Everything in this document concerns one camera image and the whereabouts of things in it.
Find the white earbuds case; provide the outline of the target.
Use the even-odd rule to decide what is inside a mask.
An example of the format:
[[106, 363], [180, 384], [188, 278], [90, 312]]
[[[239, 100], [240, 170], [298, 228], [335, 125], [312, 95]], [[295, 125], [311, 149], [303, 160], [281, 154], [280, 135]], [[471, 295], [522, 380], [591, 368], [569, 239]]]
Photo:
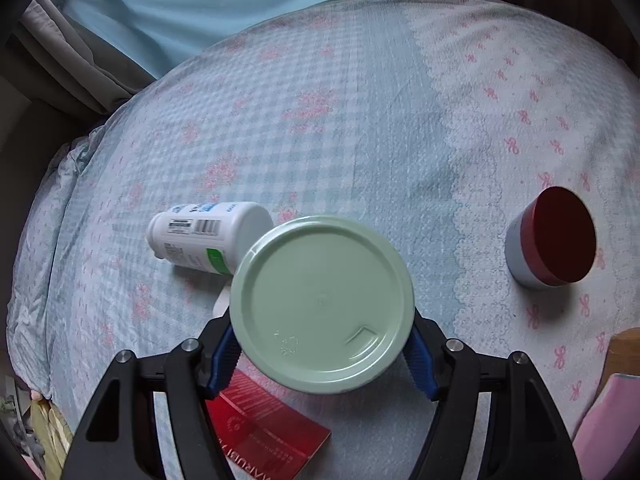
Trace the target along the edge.
[[225, 284], [213, 306], [212, 317], [222, 318], [230, 306], [231, 284]]

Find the red Marubi carton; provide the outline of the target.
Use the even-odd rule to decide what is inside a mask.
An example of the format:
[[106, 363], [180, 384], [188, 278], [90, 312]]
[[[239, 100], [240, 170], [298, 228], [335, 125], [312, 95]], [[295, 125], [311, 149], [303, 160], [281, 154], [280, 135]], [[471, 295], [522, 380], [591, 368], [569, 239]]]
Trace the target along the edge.
[[206, 408], [224, 456], [254, 479], [295, 479], [331, 435], [240, 370]]

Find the cardboard box pink outside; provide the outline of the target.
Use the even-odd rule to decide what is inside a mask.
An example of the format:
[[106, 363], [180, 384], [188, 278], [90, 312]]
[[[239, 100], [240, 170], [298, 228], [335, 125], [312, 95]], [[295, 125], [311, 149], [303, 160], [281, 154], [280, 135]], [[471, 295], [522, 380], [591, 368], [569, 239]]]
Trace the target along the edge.
[[597, 396], [574, 437], [585, 479], [640, 479], [639, 330], [608, 344]]

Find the checkered floral bed sheet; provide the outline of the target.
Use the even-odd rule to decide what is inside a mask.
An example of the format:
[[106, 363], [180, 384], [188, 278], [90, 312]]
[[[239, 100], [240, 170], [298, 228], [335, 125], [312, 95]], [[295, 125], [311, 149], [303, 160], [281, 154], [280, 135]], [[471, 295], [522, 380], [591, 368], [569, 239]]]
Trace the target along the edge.
[[[200, 332], [218, 276], [155, 258], [150, 220], [249, 200], [336, 214], [400, 252], [420, 311], [478, 352], [533, 359], [574, 439], [608, 344], [639, 324], [639, 78], [597, 41], [490, 0], [336, 0], [195, 55], [95, 126], [44, 105], [1, 150], [6, 346], [70, 447], [118, 350]], [[579, 282], [514, 280], [506, 230], [543, 190], [588, 208]]]

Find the red lid grey jar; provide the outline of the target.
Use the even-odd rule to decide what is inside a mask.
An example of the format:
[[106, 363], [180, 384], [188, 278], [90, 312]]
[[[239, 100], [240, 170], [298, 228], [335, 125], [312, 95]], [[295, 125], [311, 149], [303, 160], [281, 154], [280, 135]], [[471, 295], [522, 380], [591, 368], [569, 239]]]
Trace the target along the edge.
[[591, 270], [597, 234], [584, 202], [568, 188], [546, 188], [506, 230], [504, 255], [514, 280], [530, 289], [573, 285]]

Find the grey curtain left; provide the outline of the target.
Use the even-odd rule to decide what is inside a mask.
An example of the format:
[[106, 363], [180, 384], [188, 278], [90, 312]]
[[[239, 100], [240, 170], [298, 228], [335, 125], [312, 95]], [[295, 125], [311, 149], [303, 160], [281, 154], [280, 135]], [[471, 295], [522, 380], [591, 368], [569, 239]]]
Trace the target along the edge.
[[111, 113], [154, 81], [127, 55], [66, 18], [52, 0], [32, 0], [14, 36], [52, 78], [49, 96], [66, 110]]

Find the white pill bottle blue label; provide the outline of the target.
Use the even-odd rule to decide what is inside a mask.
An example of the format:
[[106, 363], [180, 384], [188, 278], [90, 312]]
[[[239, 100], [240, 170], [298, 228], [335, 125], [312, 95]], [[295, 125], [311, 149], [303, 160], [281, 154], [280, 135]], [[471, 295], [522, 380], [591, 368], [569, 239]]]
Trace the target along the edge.
[[232, 275], [250, 248], [272, 228], [269, 211], [258, 203], [186, 204], [156, 214], [145, 237], [160, 260]]

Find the mint green lid jar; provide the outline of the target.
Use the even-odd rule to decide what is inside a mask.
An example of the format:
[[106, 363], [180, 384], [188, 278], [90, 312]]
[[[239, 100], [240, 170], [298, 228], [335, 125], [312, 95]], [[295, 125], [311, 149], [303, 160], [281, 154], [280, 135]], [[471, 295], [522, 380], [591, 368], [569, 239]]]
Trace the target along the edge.
[[285, 222], [248, 251], [230, 320], [247, 359], [283, 387], [337, 394], [396, 360], [414, 319], [407, 266], [384, 236], [340, 217]]

